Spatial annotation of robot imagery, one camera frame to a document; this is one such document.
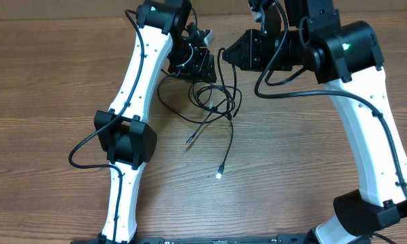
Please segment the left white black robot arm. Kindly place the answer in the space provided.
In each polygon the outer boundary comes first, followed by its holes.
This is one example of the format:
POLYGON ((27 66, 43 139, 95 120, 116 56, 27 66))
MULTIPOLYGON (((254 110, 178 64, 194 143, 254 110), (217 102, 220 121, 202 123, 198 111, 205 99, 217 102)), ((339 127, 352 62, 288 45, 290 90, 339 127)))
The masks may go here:
POLYGON ((136 31, 135 46, 121 88, 107 111, 97 111, 95 132, 79 142, 74 154, 85 143, 98 137, 110 170, 111 187, 108 214, 101 233, 92 243, 132 243, 137 232, 136 205, 140 180, 151 160, 157 142, 148 117, 156 82, 165 62, 174 77, 191 81, 216 82, 214 57, 208 46, 210 30, 199 30, 188 22, 194 12, 188 0, 162 3, 145 1, 125 15, 136 31))

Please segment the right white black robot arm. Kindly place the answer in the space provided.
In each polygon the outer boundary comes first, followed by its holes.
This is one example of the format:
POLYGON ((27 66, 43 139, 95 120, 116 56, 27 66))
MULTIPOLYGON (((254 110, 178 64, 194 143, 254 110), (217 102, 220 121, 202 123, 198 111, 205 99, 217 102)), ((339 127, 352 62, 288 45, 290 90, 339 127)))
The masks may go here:
POLYGON ((373 28, 342 25, 332 1, 250 1, 260 29, 250 29, 223 53, 269 84, 275 71, 312 71, 345 128, 359 187, 333 201, 335 214, 296 243, 369 243, 407 217, 407 156, 389 105, 383 54, 373 28))

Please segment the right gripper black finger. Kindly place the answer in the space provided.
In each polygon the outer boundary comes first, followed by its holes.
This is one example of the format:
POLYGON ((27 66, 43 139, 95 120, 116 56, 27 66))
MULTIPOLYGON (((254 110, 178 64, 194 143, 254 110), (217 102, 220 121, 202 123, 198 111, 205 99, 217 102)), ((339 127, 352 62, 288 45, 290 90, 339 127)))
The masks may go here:
POLYGON ((230 64, 234 65, 235 67, 239 68, 243 71, 253 71, 253 67, 249 64, 246 60, 240 60, 238 62, 231 62, 230 64))
POLYGON ((222 58, 228 63, 249 63, 251 61, 252 31, 247 30, 235 43, 227 48, 222 58))

